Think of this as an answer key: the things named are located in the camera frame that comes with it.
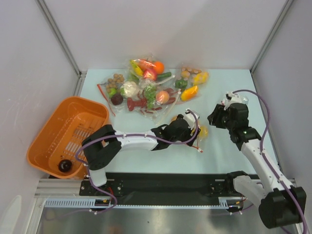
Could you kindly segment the yellow fake pepper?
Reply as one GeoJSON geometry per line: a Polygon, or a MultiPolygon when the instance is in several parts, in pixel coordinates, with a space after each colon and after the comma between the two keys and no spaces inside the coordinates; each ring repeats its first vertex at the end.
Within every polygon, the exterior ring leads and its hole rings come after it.
{"type": "Polygon", "coordinates": [[[205,139],[205,138],[208,137],[208,134],[209,134],[208,127],[205,126],[205,125],[201,125],[201,126],[200,126],[199,138],[205,139]]]}

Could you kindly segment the zip bag with yellow fruit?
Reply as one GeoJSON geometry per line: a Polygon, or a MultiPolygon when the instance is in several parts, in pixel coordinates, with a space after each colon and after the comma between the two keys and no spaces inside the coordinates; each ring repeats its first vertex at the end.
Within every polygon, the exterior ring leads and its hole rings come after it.
{"type": "Polygon", "coordinates": [[[171,119],[167,132],[169,141],[183,144],[203,153],[201,142],[208,137],[208,128],[201,125],[197,113],[187,111],[171,119]]]}

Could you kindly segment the dark purple fake fruit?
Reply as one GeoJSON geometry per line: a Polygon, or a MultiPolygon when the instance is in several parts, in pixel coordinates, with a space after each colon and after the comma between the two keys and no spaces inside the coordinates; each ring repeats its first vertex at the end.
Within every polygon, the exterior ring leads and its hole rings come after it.
{"type": "Polygon", "coordinates": [[[73,163],[68,159],[63,159],[58,164],[58,170],[62,173],[67,173],[71,171],[73,163]]]}

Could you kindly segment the zip bag with green pear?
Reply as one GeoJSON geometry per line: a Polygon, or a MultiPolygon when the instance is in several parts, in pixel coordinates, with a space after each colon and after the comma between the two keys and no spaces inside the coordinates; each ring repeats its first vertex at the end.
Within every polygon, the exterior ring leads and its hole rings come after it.
{"type": "Polygon", "coordinates": [[[240,96],[243,98],[244,104],[248,104],[248,101],[249,101],[248,98],[245,97],[245,96],[242,96],[242,95],[240,95],[240,96]]]}

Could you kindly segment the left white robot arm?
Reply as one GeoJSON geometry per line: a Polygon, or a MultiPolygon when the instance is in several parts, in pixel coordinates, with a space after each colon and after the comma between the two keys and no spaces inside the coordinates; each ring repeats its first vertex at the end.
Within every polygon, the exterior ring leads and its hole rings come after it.
{"type": "Polygon", "coordinates": [[[193,146],[199,132],[198,119],[190,112],[179,114],[170,124],[142,133],[117,131],[111,124],[102,126],[81,144],[92,181],[90,189],[97,195],[107,191],[105,167],[118,153],[137,149],[160,151],[171,145],[193,146]]]}

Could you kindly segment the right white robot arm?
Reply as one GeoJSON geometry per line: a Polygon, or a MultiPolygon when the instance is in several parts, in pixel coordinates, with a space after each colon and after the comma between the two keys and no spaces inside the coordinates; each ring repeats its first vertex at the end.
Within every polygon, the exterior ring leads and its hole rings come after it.
{"type": "Polygon", "coordinates": [[[295,187],[266,155],[263,139],[249,126],[248,116],[246,104],[232,103],[229,106],[217,104],[207,117],[210,125],[229,131],[231,141],[260,179],[257,184],[243,171],[228,173],[230,180],[225,183],[225,191],[229,195],[243,194],[257,207],[260,219],[268,229],[302,223],[303,233],[307,233],[306,192],[302,187],[295,187]]]}

